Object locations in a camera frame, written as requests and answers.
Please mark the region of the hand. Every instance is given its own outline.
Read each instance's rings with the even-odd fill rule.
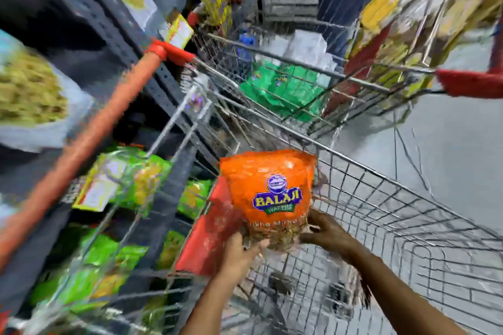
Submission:
[[[311,208],[308,213],[307,222],[309,225],[319,226],[319,230],[311,227],[311,230],[315,233],[301,233],[301,243],[314,243],[328,252],[335,252],[350,265],[353,264],[354,257],[362,252],[368,252],[367,248],[347,233],[327,213]]]
[[[243,236],[234,233],[225,243],[222,263],[217,276],[233,287],[241,282],[250,269],[253,260],[269,246],[269,239],[255,243],[248,250],[243,249]]]

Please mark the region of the orange snack bag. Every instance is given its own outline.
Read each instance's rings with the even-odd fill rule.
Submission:
[[[286,251],[307,225],[316,156],[286,149],[249,152],[220,160],[232,204],[241,209],[250,239],[270,238]]]

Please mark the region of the metal shopping cart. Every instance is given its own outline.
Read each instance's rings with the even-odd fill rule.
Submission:
[[[183,156],[190,138],[200,130],[215,138],[215,151],[220,147],[226,154],[250,148],[260,150],[264,141],[273,148],[298,148],[316,154],[318,175],[326,175],[326,180],[315,183],[313,207],[333,215],[417,293],[468,331],[488,335],[501,332],[503,237],[278,123],[252,103],[246,104],[246,99],[242,100],[245,104],[240,104],[224,96],[212,78],[220,77],[220,82],[234,85],[237,93],[238,85],[193,54],[166,43],[154,42],[135,66],[134,74],[126,78],[125,87],[139,83],[138,80],[145,82],[148,73],[166,58],[179,64],[189,63],[194,78],[185,100],[151,153],[179,116],[188,114],[193,119],[192,130],[183,139],[173,161]],[[209,115],[219,116],[218,123],[209,124],[206,119]],[[217,128],[228,131],[225,141],[216,133]],[[75,149],[84,142],[85,136],[76,140]],[[137,267],[124,275],[127,280],[117,294],[87,297],[84,303],[95,305],[89,310],[75,312],[72,310],[75,302],[64,304],[55,294],[49,302],[37,307],[30,320],[14,318],[11,324],[22,328],[24,334],[177,333],[213,271],[212,260],[222,249],[223,239],[240,225],[239,217],[235,216],[238,210],[224,204],[222,188],[223,181],[219,180],[171,269]],[[160,193],[157,187],[151,193],[147,201],[154,196],[165,202],[173,199]],[[115,206],[109,211],[98,232],[109,224],[116,209]],[[144,206],[137,210],[117,251],[134,236],[143,214]],[[155,210],[147,217],[164,219]],[[90,246],[74,259],[68,279],[90,267],[85,264]],[[368,310],[353,304],[354,274],[344,266],[332,267],[331,272],[327,272],[327,257],[321,248],[303,245],[296,253],[257,264],[235,290],[225,309],[222,331],[229,334],[392,333],[378,307],[374,305]],[[110,266],[99,268],[102,278]]]
[[[263,113],[320,139],[336,137],[362,114],[380,117],[383,128],[403,122],[428,93],[501,98],[499,51],[488,74],[438,69],[501,0],[473,5],[469,17],[456,3],[461,0],[241,0],[231,14],[223,12],[231,9],[225,0],[210,0],[190,21],[199,23],[201,59]],[[370,16],[387,8],[380,20]],[[448,21],[464,25],[449,30]],[[434,76],[440,85],[432,88]]]

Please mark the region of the purple logo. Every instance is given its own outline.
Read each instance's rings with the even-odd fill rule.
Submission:
[[[293,212],[302,200],[299,187],[287,188],[283,175],[273,175],[267,181],[269,192],[260,192],[253,198],[253,207],[267,214],[275,212]]]

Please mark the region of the floor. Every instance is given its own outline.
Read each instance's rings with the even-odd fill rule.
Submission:
[[[484,71],[491,42],[458,47],[445,68]],[[433,197],[457,213],[503,235],[503,101],[425,96],[414,107],[399,133],[416,167],[420,149],[422,171]],[[430,196],[421,177],[407,160],[399,137],[375,130],[376,120],[349,122],[335,149],[374,168],[416,192]]]

